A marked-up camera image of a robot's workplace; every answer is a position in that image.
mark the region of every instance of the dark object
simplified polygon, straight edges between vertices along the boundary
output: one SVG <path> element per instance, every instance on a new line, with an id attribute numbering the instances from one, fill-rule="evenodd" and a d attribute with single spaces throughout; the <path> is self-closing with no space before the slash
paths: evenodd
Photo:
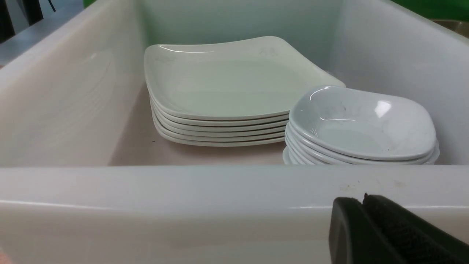
<path id="1" fill-rule="evenodd" d="M 469 22 L 445 19 L 433 19 L 432 21 L 439 24 L 440 26 L 444 26 L 451 31 L 469 38 Z"/>
<path id="2" fill-rule="evenodd" d="M 83 6 L 87 8 L 90 6 L 92 3 L 94 3 L 96 0 L 83 0 Z"/>
<path id="3" fill-rule="evenodd" d="M 54 7 L 54 5 L 52 4 L 52 0 L 49 0 L 49 5 L 51 5 L 51 7 L 52 7 L 52 11 L 54 11 L 54 12 L 55 12 L 55 7 Z"/>
<path id="4" fill-rule="evenodd" d="M 379 195 L 334 200 L 329 232 L 333 264 L 469 263 L 469 246 Z"/>
<path id="5" fill-rule="evenodd" d="M 0 0 L 0 43 L 15 35 L 5 0 Z"/>
<path id="6" fill-rule="evenodd" d="M 368 195 L 363 207 L 409 263 L 469 263 L 467 244 L 393 201 L 380 195 Z"/>
<path id="7" fill-rule="evenodd" d="M 406 263 L 372 223 L 359 201 L 337 198 L 329 231 L 332 264 Z"/>
<path id="8" fill-rule="evenodd" d="M 21 2 L 23 4 L 24 12 L 26 13 L 26 18 L 28 19 L 30 26 L 44 18 L 42 16 L 39 0 L 21 0 Z"/>

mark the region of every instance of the white plastic bin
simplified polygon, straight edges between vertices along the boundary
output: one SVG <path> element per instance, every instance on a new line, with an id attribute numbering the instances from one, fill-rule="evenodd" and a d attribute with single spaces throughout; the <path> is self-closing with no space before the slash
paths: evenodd
<path id="1" fill-rule="evenodd" d="M 147 46 L 265 35 L 422 104 L 439 162 L 459 166 L 247 166 L 284 145 L 158 136 Z M 0 246 L 19 264 L 327 263 L 333 199 L 364 192 L 469 242 L 467 69 L 468 39 L 388 0 L 98 0 L 0 70 Z"/>

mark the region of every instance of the stack of bowls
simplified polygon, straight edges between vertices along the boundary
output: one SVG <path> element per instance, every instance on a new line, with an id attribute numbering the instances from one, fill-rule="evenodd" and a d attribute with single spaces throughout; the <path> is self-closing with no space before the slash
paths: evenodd
<path id="1" fill-rule="evenodd" d="M 306 93 L 290 111 L 285 164 L 434 164 L 435 128 L 418 103 L 337 86 Z"/>

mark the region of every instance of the white plate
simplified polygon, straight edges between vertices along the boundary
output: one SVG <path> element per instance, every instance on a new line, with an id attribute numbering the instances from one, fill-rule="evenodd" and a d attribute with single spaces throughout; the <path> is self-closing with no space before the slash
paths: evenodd
<path id="1" fill-rule="evenodd" d="M 167 119 L 186 125 L 195 125 L 195 126 L 210 126 L 210 127 L 233 127 L 233 126 L 250 126 L 250 125 L 259 125 L 259 124 L 270 124 L 274 122 L 286 122 L 288 120 L 289 115 L 281 115 L 281 116 L 273 116 L 267 118 L 260 118 L 260 119 L 251 119 L 251 120 L 242 120 L 242 121 L 207 121 L 207 120 L 195 120 L 195 119 L 186 119 L 177 116 L 172 116 L 166 113 L 157 103 L 155 100 L 152 101 L 152 104 L 161 115 L 166 117 Z"/>
<path id="2" fill-rule="evenodd" d="M 169 124 L 172 127 L 176 127 L 183 130 L 190 130 L 190 131 L 199 131 L 199 132 L 245 132 L 245 131 L 254 131 L 254 130 L 263 130 L 269 128 L 275 128 L 280 126 L 285 126 L 288 123 L 288 117 L 286 116 L 286 120 L 281 120 L 272 123 L 266 124 L 255 124 L 255 125 L 245 125 L 245 126 L 199 126 L 199 125 L 188 125 L 188 124 L 180 124 L 174 122 L 168 118 L 166 118 L 161 110 L 154 105 L 153 102 L 151 104 L 151 109 L 155 112 L 159 113 L 161 120 L 165 121 L 166 124 Z"/>
<path id="3" fill-rule="evenodd" d="M 153 45 L 145 50 L 144 69 L 164 112 L 198 120 L 285 115 L 311 87 L 345 87 L 278 37 Z"/>
<path id="4" fill-rule="evenodd" d="M 197 136 L 188 136 L 179 133 L 175 133 L 173 131 L 168 130 L 165 128 L 157 119 L 157 124 L 159 125 L 160 129 L 166 134 L 173 138 L 181 139 L 181 140 L 193 140 L 193 141 L 204 141 L 204 142 L 239 142 L 239 141 L 253 141 L 253 140 L 266 140 L 266 139 L 273 139 L 277 137 L 285 136 L 285 132 L 277 132 L 277 133 L 270 133 L 266 135 L 257 135 L 257 136 L 248 136 L 248 137 L 231 137 L 231 138 L 217 138 L 217 137 L 197 137 Z"/>
<path id="5" fill-rule="evenodd" d="M 256 136 L 256 135 L 264 135 L 264 134 L 271 134 L 277 132 L 285 132 L 285 126 L 281 127 L 274 127 L 269 129 L 262 129 L 262 130 L 254 130 L 254 131 L 243 131 L 243 132 L 200 132 L 200 131 L 191 131 L 191 130 L 184 130 L 179 129 L 177 127 L 173 127 L 166 123 L 164 117 L 158 112 L 153 111 L 152 113 L 156 115 L 159 122 L 165 127 L 166 129 L 188 136 L 196 136 L 196 137 L 215 137 L 215 138 L 233 138 L 233 137 L 248 137 L 248 136 Z"/>
<path id="6" fill-rule="evenodd" d="M 266 140 L 252 140 L 252 141 L 240 141 L 240 142 L 206 142 L 206 141 L 198 141 L 198 140 L 186 140 L 181 138 L 173 137 L 174 134 L 164 127 L 158 122 L 156 117 L 153 115 L 153 123 L 155 124 L 155 128 L 158 131 L 158 134 L 162 136 L 164 139 L 185 144 L 185 145 L 193 145 L 193 146 L 205 146 L 205 147 L 244 147 L 244 146 L 254 146 L 254 145 L 263 145 L 263 144 L 271 144 L 276 142 L 282 142 L 285 140 L 285 137 L 278 137 L 278 138 L 271 138 Z"/>

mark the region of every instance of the square plate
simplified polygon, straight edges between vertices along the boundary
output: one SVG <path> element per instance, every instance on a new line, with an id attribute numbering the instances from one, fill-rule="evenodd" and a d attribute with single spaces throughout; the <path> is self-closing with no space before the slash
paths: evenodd
<path id="1" fill-rule="evenodd" d="M 145 51 L 144 68 L 158 106 L 196 120 L 285 115 L 313 86 L 345 87 L 277 37 L 153 45 Z"/>

